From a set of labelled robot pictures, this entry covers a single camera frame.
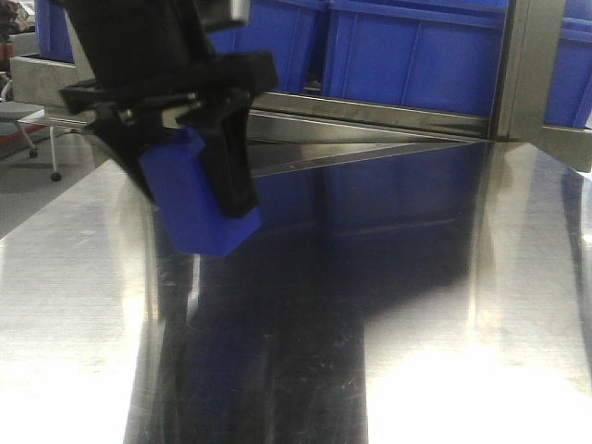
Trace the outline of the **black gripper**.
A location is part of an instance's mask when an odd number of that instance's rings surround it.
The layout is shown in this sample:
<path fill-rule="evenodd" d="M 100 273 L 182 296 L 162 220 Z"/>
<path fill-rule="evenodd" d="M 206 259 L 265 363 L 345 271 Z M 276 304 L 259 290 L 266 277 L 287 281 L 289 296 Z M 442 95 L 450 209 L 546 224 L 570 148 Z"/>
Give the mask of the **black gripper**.
<path fill-rule="evenodd" d="M 86 130 L 151 202 L 140 163 L 162 141 L 161 112 L 186 107 L 177 123 L 204 141 L 199 154 L 224 216 L 258 205 L 247 153 L 253 100 L 278 85 L 268 50 L 220 54 L 209 31 L 234 24 L 215 1 L 64 1 L 92 77 L 60 95 L 72 114 L 95 110 Z"/>

